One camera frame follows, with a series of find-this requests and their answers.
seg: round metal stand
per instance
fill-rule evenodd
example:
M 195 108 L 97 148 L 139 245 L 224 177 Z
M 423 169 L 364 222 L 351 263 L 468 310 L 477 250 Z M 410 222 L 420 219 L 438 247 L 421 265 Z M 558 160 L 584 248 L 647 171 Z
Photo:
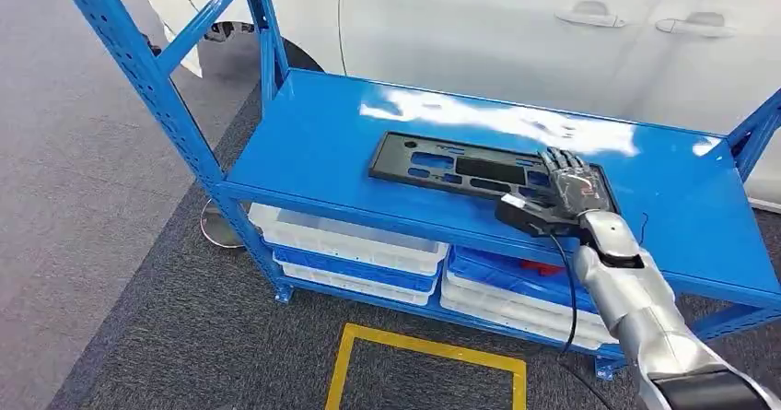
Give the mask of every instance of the round metal stand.
M 223 218 L 219 208 L 209 200 L 201 211 L 201 231 L 207 240 L 225 249 L 238 249 L 244 243 Z

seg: car door handle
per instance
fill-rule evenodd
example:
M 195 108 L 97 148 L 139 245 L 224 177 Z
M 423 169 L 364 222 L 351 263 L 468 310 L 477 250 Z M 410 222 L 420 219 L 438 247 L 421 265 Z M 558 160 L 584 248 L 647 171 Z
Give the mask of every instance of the car door handle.
M 693 12 L 686 19 L 664 18 L 656 28 L 669 34 L 692 34 L 707 39 L 726 39 L 735 35 L 735 28 L 725 25 L 724 16 L 717 12 Z
M 556 18 L 567 23 L 596 26 L 599 28 L 623 28 L 626 22 L 611 14 L 602 2 L 584 0 L 577 2 L 568 11 L 556 11 Z

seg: plastic bin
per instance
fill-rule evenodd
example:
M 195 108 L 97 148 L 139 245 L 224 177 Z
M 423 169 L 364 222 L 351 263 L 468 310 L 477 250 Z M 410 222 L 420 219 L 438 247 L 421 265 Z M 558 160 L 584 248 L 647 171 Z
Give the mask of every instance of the plastic bin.
M 256 203 L 249 218 L 269 243 L 419 275 L 435 274 L 449 248 L 441 242 Z
M 366 279 L 381 284 L 401 287 L 418 292 L 428 293 L 434 288 L 439 278 L 441 264 L 434 275 L 417 275 L 378 265 L 358 263 L 343 258 L 323 255 L 321 253 L 290 249 L 276 244 L 269 244 L 274 250 L 274 258 L 280 263 L 306 265 L 312 269 L 333 272 L 338 275 Z
M 435 282 L 433 283 L 430 290 L 422 292 L 419 290 L 412 290 L 410 288 L 383 284 L 377 281 L 372 281 L 370 279 L 342 275 L 336 272 L 329 272 L 314 267 L 308 267 L 302 264 L 280 261 L 276 257 L 276 251 L 274 251 L 274 260 L 282 266 L 282 270 L 287 276 L 306 279 L 307 281 L 343 288 L 345 290 L 352 290 L 354 292 L 373 295 L 375 297 L 394 299 L 401 302 L 416 304 L 418 306 L 426 305 L 429 297 L 431 297 L 431 294 L 434 293 L 434 289 L 437 287 L 437 283 Z
M 489 252 L 453 246 L 448 269 L 459 278 L 571 307 L 569 280 L 566 271 L 542 276 L 535 270 L 520 266 L 520 259 Z M 579 310 L 597 313 L 591 296 L 575 279 L 576 304 Z
M 569 336 L 572 322 L 569 307 L 461 278 L 450 270 L 442 279 L 440 305 L 562 342 Z M 618 341 L 608 333 L 599 315 L 578 311 L 573 344 L 596 349 L 614 343 Z

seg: black cable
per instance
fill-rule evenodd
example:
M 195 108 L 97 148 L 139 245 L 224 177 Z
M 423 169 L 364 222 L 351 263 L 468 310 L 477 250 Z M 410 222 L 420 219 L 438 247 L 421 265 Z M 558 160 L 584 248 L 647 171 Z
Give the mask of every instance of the black cable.
M 643 241 L 646 240 L 646 224 L 648 224 L 648 214 L 643 212 L 643 217 L 645 219 L 643 220 L 643 226 L 640 227 L 640 245 L 643 245 Z
M 608 402 L 607 398 L 605 398 L 605 396 L 600 391 L 594 388 L 593 384 L 591 384 L 586 378 L 584 378 L 564 360 L 564 355 L 572 345 L 572 340 L 575 339 L 575 330 L 577 328 L 577 296 L 575 294 L 575 277 L 572 273 L 572 267 L 569 265 L 569 260 L 566 258 L 566 254 L 564 253 L 564 248 L 562 247 L 561 243 L 553 234 L 548 234 L 548 236 L 551 237 L 551 240 L 554 241 L 556 249 L 558 249 L 559 254 L 562 257 L 562 261 L 564 262 L 564 266 L 566 268 L 566 277 L 569 280 L 569 295 L 572 300 L 572 325 L 569 327 L 569 336 L 566 338 L 565 344 L 562 346 L 559 354 L 556 355 L 556 363 L 568 371 L 572 376 L 577 378 L 580 383 L 585 385 L 586 388 L 589 389 L 589 391 L 602 402 L 602 405 L 604 405 L 605 408 L 608 410 L 615 410 L 615 407 L 613 407 Z

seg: car tire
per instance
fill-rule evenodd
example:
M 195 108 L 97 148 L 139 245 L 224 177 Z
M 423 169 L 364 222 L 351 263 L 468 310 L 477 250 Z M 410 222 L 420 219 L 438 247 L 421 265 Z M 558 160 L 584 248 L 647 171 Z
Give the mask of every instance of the car tire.
M 298 69 L 307 69 L 309 71 L 325 72 L 322 67 L 315 62 L 315 60 L 309 56 L 303 49 L 296 46 L 292 41 L 288 39 L 282 39 L 282 44 L 285 46 L 285 52 L 287 53 L 287 63 L 290 67 L 296 67 Z

